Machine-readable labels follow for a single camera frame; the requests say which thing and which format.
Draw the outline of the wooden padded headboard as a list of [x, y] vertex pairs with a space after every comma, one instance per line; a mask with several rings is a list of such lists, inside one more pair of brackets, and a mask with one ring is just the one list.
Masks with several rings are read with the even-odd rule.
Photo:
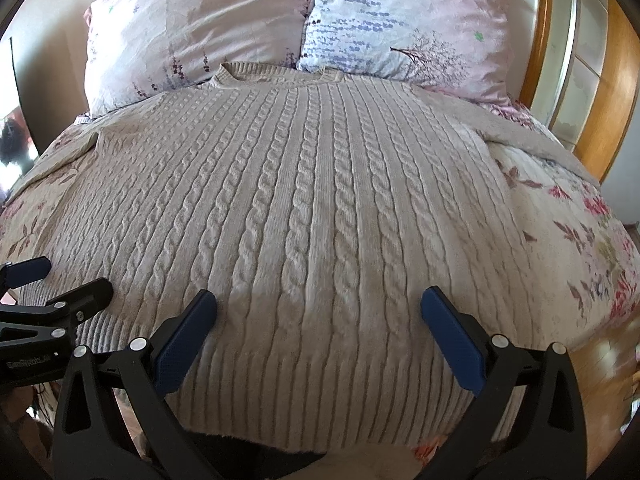
[[513, 0], [506, 88], [604, 180], [639, 84], [639, 38], [617, 0]]

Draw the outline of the blue floral print pillow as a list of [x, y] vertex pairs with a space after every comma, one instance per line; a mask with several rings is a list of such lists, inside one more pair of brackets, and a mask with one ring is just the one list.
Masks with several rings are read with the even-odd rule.
[[299, 70], [408, 82], [507, 106], [512, 0], [312, 0]]

